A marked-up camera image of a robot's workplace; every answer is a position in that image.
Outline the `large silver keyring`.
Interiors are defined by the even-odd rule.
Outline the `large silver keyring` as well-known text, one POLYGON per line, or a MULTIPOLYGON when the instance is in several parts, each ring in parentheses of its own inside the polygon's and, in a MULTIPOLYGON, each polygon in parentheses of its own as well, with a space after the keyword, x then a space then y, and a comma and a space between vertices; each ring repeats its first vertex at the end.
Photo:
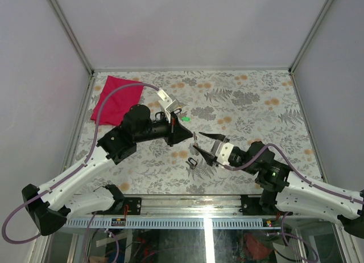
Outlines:
POLYGON ((195 132, 193 132, 193 148, 195 150, 195 155, 199 155, 199 151, 196 149, 198 147, 198 139, 197 139, 197 134, 195 132))

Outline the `black key tag white label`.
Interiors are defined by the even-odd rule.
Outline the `black key tag white label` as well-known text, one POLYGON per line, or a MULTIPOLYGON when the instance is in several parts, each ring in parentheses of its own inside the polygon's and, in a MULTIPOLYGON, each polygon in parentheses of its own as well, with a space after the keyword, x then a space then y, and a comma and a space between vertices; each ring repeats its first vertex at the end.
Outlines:
POLYGON ((193 158, 188 158, 187 160, 187 164, 190 166, 190 167, 196 167, 197 166, 197 161, 193 158))

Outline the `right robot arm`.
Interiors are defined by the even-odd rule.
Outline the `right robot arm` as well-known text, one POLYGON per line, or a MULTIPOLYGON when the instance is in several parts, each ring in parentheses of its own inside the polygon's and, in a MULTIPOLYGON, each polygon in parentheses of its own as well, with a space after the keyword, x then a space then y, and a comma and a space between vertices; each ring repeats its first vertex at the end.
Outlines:
POLYGON ((244 171, 255 176, 262 188, 259 212, 269 215, 292 212, 313 216, 344 228, 355 237, 363 238, 363 192, 350 191, 315 180, 297 171, 284 157, 275 160, 274 144, 253 142, 244 151, 230 143, 222 134, 205 134, 214 140, 210 151, 194 148, 209 166, 221 166, 229 171, 244 171))

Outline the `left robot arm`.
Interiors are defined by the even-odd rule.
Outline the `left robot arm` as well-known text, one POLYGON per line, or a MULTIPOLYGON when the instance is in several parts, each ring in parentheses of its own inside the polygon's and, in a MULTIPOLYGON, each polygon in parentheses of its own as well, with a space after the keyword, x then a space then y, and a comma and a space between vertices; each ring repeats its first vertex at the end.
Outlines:
POLYGON ((167 117, 159 112, 154 120, 150 114, 145 105, 132 106, 121 124, 96 142, 90 156, 39 187, 25 186, 22 196, 28 204, 26 210, 42 236, 55 233, 68 220, 87 213, 123 213, 125 196, 114 184, 83 195, 76 192, 100 172, 134 154, 138 143, 163 139, 168 146, 173 146, 192 138, 192 132, 180 124, 175 113, 167 117))

